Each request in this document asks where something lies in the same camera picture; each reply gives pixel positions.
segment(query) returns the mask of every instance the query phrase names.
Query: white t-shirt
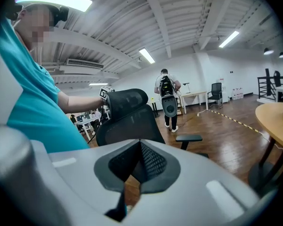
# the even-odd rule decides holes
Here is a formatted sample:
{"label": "white t-shirt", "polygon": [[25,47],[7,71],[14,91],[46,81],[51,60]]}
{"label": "white t-shirt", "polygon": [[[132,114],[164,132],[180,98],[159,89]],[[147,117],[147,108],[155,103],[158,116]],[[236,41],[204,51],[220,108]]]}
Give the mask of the white t-shirt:
{"label": "white t-shirt", "polygon": [[[159,88],[160,80],[162,79],[162,77],[164,77],[166,75],[168,76],[168,78],[171,80],[172,83],[174,83],[177,80],[177,78],[174,75],[163,73],[160,76],[158,76],[157,80],[155,81],[155,87],[156,88]],[[175,91],[173,92],[173,95],[174,95],[175,98],[177,98],[177,94],[175,93]]]}

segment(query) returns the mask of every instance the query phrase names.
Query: man's hand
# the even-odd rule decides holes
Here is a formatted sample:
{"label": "man's hand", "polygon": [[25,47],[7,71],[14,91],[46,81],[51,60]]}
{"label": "man's hand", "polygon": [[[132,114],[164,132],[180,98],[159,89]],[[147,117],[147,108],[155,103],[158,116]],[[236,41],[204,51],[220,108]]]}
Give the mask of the man's hand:
{"label": "man's hand", "polygon": [[58,93],[58,106],[65,114],[95,110],[105,102],[101,97],[68,96],[62,91]]}

